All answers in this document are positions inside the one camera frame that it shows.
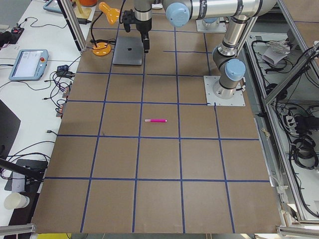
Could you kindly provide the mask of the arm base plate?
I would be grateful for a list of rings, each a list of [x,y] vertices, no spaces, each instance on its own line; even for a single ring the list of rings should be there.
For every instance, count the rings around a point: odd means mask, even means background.
[[[224,34],[226,32],[225,20],[222,17],[196,20],[196,27],[197,32],[202,33]]]
[[[220,85],[219,76],[204,76],[206,104],[208,106],[245,107],[243,90],[238,82],[236,88],[226,89]]]

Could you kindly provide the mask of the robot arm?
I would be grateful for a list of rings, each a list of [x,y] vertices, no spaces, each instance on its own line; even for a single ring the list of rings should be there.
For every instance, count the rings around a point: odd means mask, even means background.
[[[229,23],[228,17],[211,17],[202,20],[202,24],[206,28],[225,26],[227,23]]]
[[[213,86],[214,94],[221,99],[233,97],[246,67],[236,59],[239,44],[245,40],[248,23],[264,15],[276,4],[274,0],[162,0],[166,17],[171,25],[182,27],[189,20],[228,17],[229,24],[222,42],[213,50],[213,61],[220,78]]]

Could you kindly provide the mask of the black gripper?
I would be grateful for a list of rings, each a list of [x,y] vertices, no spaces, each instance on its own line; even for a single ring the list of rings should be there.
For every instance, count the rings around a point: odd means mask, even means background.
[[[136,29],[139,31],[141,35],[141,39],[143,41],[144,53],[149,53],[150,50],[150,41],[149,31],[152,29],[152,19],[147,21],[136,20]]]

